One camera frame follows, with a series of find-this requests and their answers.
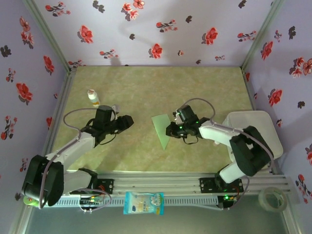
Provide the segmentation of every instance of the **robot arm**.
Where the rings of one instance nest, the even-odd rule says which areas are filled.
[[[107,134],[120,134],[133,125],[131,116],[117,117],[117,113],[116,106],[99,106],[95,118],[89,120],[73,140],[46,156],[33,157],[22,186],[22,193],[39,201],[43,172],[55,155],[57,158],[51,163],[45,180],[44,203],[53,206],[63,194],[80,188],[98,187],[95,172],[81,168],[76,172],[68,173],[67,169],[87,151],[97,147]]]
[[[191,135],[197,139],[211,139],[216,143],[222,143],[232,148],[235,162],[215,174],[215,183],[220,189],[243,176],[254,176],[271,161],[267,152],[256,142],[232,128],[216,124],[208,118],[198,119],[189,105],[177,109],[173,115],[175,122],[171,122],[166,128],[166,135],[182,138],[184,141],[188,135]],[[242,131],[269,149],[255,127],[249,126]]]

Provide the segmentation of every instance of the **green card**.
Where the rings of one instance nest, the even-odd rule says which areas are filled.
[[[165,150],[170,137],[166,136],[166,128],[170,125],[170,119],[167,114],[152,117],[154,127],[160,140],[162,149]]]

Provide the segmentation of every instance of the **gray cable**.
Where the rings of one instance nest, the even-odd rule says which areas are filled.
[[[75,129],[78,131],[78,139],[75,139],[72,143],[70,143],[69,145],[65,146],[63,149],[61,149],[60,151],[57,152],[57,154],[55,154],[51,160],[48,162],[48,164],[46,165],[45,169],[44,169],[44,172],[43,172],[43,175],[42,175],[42,180],[41,180],[41,188],[40,188],[40,194],[39,194],[39,209],[41,210],[46,201],[44,203],[42,203],[42,200],[43,200],[43,190],[44,190],[44,186],[45,186],[45,180],[46,180],[46,177],[47,177],[47,174],[48,174],[48,170],[52,164],[52,162],[58,157],[58,155],[60,155],[62,152],[64,152],[65,150],[67,150],[69,147],[71,147],[72,145],[74,145],[76,142],[79,141],[79,139],[81,138],[81,131],[79,128],[77,127],[74,127],[72,125],[69,125],[68,123],[66,123],[66,117],[68,115],[70,115],[71,113],[73,112],[76,112],[76,111],[81,111],[81,110],[97,110],[97,108],[80,108],[80,109],[76,109],[76,110],[73,110],[73,111],[70,111],[68,112],[67,114],[64,115],[63,117],[63,122],[64,124],[67,126],[67,127],[70,127],[72,129]]]
[[[106,192],[106,191],[103,191],[103,190],[100,190],[100,189],[77,189],[76,191],[92,191],[92,192],[99,192],[99,193],[102,193],[102,194],[106,194],[109,196],[109,202],[107,202],[106,204],[100,206],[100,207],[97,207],[97,208],[93,208],[93,209],[82,209],[82,207],[79,205],[80,209],[82,209],[82,211],[84,212],[88,212],[88,213],[92,213],[93,211],[97,211],[99,209],[102,209],[108,205],[110,205],[112,203],[112,196]]]
[[[266,171],[266,170],[269,170],[269,169],[275,167],[274,157],[273,157],[271,151],[270,151],[264,144],[262,144],[259,140],[257,140],[257,139],[254,138],[253,136],[251,136],[251,135],[249,135],[248,133],[245,133],[245,132],[243,132],[243,131],[241,131],[241,130],[238,130],[238,129],[232,128],[232,127],[230,127],[230,126],[225,126],[225,125],[218,124],[218,123],[214,122],[214,121],[213,121],[213,118],[215,117],[215,108],[214,108],[214,106],[213,106],[209,101],[207,101],[207,100],[205,100],[205,99],[203,99],[203,98],[195,97],[195,98],[191,98],[191,99],[187,100],[181,107],[185,106],[187,103],[189,103],[189,102],[192,101],[192,100],[201,100],[201,101],[204,101],[205,103],[207,103],[208,105],[211,106],[211,108],[212,108],[212,110],[213,110],[213,112],[214,112],[213,115],[209,118],[209,119],[210,119],[210,123],[211,123],[212,125],[216,125],[216,126],[225,128],[225,129],[227,129],[228,131],[234,131],[234,132],[243,134],[243,135],[245,135],[246,137],[248,137],[248,138],[250,138],[251,140],[253,140],[253,141],[254,141],[255,143],[257,143],[258,145],[260,145],[260,146],[265,150],[265,152],[266,152],[266,153],[269,155],[269,157],[270,157],[271,164],[270,164],[269,168],[267,168],[267,169],[262,169],[262,170],[260,170],[260,171]],[[241,198],[243,197],[243,195],[246,193],[247,188],[248,188],[248,186],[249,186],[250,180],[249,180],[249,178],[248,178],[247,176],[246,176],[246,178],[247,178],[247,185],[246,185],[246,187],[245,187],[245,189],[244,189],[244,192],[243,192],[242,195],[240,196],[240,199],[241,199]]]
[[[205,100],[203,98],[200,98],[200,97],[195,97],[195,98],[191,98],[191,99],[187,100],[185,103],[183,103],[183,105],[180,108],[182,108],[187,103],[189,103],[190,101],[193,101],[193,100],[201,100],[201,101],[204,101],[205,103],[207,103],[208,105],[210,105],[211,108],[213,109],[214,113],[213,113],[213,115],[209,119],[213,119],[215,117],[215,108],[214,108],[214,106],[209,101],[207,101],[207,100]]]

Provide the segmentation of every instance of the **snack bag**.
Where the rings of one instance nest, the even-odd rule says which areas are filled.
[[[164,214],[164,193],[148,194],[126,192],[123,214]]]

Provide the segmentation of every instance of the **small bottle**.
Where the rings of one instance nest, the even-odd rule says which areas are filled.
[[[98,107],[99,106],[99,99],[98,99],[98,94],[94,89],[90,89],[88,91],[88,97],[90,101],[92,102],[93,106]]]

